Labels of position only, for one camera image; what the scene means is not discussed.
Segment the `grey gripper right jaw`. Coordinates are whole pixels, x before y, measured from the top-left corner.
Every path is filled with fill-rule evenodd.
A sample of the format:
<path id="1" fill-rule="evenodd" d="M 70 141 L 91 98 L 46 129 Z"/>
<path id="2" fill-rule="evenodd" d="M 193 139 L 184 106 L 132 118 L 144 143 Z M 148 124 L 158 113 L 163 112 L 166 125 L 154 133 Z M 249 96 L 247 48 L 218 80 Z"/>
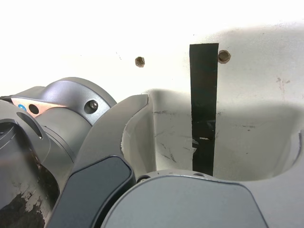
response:
<path id="1" fill-rule="evenodd" d="M 104 228 L 301 228 L 304 133 L 286 172 L 266 180 L 228 181 L 156 175 L 136 184 L 107 213 Z"/>

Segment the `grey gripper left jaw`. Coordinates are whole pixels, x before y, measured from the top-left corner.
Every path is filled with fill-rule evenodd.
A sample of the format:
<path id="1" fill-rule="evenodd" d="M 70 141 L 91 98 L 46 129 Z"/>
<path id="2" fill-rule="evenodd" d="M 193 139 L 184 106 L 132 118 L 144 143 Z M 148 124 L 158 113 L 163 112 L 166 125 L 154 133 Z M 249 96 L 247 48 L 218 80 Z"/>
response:
<path id="1" fill-rule="evenodd" d="M 133 95 L 89 131 L 47 226 L 100 227 L 137 178 L 155 170 L 152 101 L 147 94 Z"/>

